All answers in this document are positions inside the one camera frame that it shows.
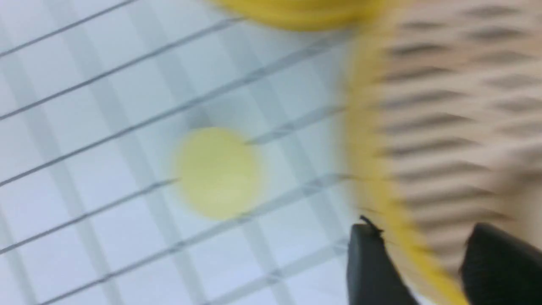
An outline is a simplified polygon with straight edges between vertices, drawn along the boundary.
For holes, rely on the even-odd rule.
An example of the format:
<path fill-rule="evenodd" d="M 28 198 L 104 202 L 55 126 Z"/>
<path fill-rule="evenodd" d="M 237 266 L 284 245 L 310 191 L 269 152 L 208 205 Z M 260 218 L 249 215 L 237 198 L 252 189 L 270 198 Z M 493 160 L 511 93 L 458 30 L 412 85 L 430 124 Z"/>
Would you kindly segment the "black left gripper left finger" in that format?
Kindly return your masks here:
<path fill-rule="evenodd" d="M 350 305 L 417 305 L 392 263 L 383 230 L 369 218 L 351 226 L 346 282 Z"/>

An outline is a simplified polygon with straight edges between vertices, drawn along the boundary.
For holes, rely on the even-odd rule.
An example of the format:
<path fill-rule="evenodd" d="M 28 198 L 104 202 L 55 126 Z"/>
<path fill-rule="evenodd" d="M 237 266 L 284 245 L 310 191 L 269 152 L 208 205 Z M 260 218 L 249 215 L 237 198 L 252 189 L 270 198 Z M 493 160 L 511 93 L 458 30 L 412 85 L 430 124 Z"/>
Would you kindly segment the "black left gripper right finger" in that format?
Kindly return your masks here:
<path fill-rule="evenodd" d="M 474 226 L 459 274 L 470 305 L 542 303 L 541 251 L 491 224 Z"/>

